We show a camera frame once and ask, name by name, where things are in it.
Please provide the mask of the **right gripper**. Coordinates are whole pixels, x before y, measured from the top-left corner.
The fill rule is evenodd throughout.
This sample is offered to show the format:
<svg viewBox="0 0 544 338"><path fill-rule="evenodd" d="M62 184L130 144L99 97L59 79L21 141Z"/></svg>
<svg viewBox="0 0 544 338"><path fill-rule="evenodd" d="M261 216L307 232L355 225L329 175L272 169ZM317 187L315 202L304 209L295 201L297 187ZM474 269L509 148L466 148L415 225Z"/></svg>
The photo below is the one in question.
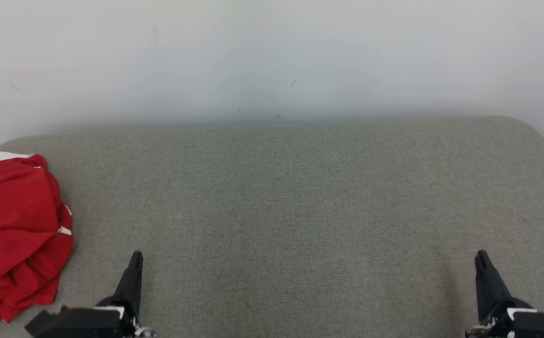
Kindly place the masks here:
<svg viewBox="0 0 544 338"><path fill-rule="evenodd" d="M512 297L488 253L474 257L478 324L465 331L466 338L520 338L521 329L536 331L544 315L519 298Z"/></svg>

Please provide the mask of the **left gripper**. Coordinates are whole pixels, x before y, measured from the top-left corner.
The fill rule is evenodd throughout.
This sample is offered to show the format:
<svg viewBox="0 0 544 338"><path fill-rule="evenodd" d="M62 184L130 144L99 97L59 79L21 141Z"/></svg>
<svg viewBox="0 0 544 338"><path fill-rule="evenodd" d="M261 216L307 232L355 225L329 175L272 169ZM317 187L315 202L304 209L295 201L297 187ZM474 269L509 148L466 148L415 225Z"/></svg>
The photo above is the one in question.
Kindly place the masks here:
<svg viewBox="0 0 544 338"><path fill-rule="evenodd" d="M139 323L144 257L132 253L112 297L89 308L66 310L65 332L71 338L157 338Z"/></svg>

